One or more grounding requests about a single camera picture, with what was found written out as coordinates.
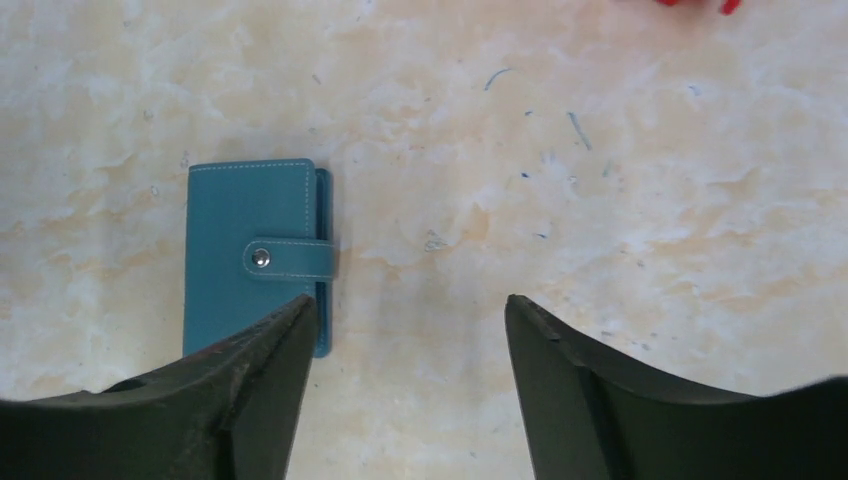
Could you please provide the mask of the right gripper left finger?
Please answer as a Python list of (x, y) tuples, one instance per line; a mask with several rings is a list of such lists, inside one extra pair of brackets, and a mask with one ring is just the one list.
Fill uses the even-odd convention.
[(1, 404), (5, 479), (282, 479), (319, 330), (299, 296), (100, 393)]

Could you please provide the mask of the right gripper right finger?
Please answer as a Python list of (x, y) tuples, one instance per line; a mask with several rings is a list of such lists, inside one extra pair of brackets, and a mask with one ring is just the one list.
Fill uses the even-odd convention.
[(657, 368), (523, 295), (505, 305), (538, 479), (843, 479), (847, 381), (765, 397)]

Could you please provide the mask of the teal card holder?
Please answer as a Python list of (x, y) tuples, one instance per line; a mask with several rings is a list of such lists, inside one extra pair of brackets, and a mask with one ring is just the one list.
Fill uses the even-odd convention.
[(188, 170), (184, 355), (230, 337), (300, 295), (315, 299), (314, 355), (332, 348), (331, 173), (306, 158)]

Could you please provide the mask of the red plastic bin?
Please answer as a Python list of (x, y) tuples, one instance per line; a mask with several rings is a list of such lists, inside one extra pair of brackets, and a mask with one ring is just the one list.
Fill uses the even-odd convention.
[(743, 3), (743, 0), (656, 0), (657, 4), (665, 7), (682, 6), (690, 9), (712, 8), (724, 16), (732, 15)]

